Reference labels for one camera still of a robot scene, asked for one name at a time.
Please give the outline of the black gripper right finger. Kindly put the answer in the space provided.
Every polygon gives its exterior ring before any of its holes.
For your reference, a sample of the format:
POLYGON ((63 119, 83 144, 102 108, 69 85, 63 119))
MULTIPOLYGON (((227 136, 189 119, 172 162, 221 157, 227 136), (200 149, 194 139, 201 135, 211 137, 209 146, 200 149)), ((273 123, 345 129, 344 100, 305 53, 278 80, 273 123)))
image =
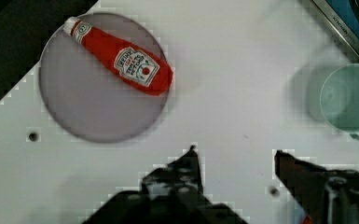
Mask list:
POLYGON ((359 224, 359 172, 328 170, 282 150, 274 156, 275 174, 312 224, 359 224))

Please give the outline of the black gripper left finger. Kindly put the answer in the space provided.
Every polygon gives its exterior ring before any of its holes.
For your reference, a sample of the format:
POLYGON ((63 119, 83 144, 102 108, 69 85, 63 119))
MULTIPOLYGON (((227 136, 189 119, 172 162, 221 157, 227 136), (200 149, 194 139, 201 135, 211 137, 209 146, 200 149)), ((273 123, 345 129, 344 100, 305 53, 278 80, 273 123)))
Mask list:
POLYGON ((223 203, 203 194, 200 162, 194 147, 157 168, 138 190, 113 196, 82 224, 248 224, 223 203))

